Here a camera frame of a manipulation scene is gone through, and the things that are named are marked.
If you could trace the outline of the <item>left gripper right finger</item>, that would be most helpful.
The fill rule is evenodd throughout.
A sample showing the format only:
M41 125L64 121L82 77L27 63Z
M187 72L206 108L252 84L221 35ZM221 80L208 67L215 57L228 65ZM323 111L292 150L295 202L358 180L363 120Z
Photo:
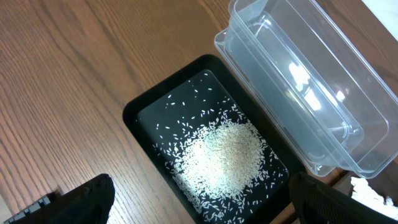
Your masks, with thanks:
M290 178L289 196L303 224L397 223L304 172Z

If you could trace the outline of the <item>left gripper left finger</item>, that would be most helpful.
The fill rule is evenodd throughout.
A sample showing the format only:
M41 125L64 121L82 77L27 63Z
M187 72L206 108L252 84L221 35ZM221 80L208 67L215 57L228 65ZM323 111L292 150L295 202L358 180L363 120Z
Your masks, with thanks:
M66 194L46 194L4 224L107 224L115 188L109 174L100 174Z

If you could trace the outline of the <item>white tissue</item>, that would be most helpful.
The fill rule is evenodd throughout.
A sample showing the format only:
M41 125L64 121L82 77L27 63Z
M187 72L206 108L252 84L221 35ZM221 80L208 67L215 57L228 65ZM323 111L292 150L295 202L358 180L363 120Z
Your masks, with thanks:
M389 218L397 220L397 206L394 205L390 197L379 195L369 186L368 181L364 178L351 177L350 182L353 187L351 193L353 200Z

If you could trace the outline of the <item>pile of white rice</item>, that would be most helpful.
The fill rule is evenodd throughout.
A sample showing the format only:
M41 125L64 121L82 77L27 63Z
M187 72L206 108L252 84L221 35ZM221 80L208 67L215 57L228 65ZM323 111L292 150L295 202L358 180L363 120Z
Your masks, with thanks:
M276 153L236 105L168 148L173 180L207 223L245 223L243 209L258 204L248 195L271 179L264 170Z

